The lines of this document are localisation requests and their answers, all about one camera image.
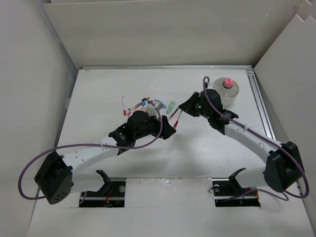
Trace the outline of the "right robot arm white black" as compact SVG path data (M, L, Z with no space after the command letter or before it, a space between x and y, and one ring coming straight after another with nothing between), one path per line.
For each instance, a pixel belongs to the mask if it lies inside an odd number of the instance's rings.
M309 191L297 145L270 139L238 121L236 113L223 107L216 90L194 92L178 108L193 117L205 118L213 129L248 148L265 164L265 167L253 170L242 167L231 174L228 177L231 193L239 196L257 186L268 186L275 192L286 193L300 178L305 182L306 192Z

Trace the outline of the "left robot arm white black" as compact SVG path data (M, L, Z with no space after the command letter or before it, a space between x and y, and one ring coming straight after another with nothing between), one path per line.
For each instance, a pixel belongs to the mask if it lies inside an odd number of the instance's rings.
M83 187L104 196L110 191L107 174L96 170L95 174L84 176L83 170L134 149L138 139L152 135L166 140L175 132L167 116L157 118L144 111L136 111L97 146L85 145L83 149L65 155L51 152L35 175L35 182L49 204L61 202L70 193L82 192Z

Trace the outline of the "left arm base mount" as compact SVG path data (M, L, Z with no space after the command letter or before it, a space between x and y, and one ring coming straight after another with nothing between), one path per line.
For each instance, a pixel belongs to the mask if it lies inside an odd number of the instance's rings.
M123 208L125 205L126 178L110 178L103 170L96 170L101 186L96 191L84 191L80 195L81 208Z

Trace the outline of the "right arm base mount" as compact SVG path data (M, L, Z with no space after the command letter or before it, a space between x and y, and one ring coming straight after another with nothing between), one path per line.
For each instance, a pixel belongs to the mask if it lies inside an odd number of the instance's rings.
M260 207L260 200L257 192L251 192L240 196L251 188L242 188L236 180L236 176L245 170L241 168L231 174L228 178L212 178L212 187L208 190L214 195L216 207Z

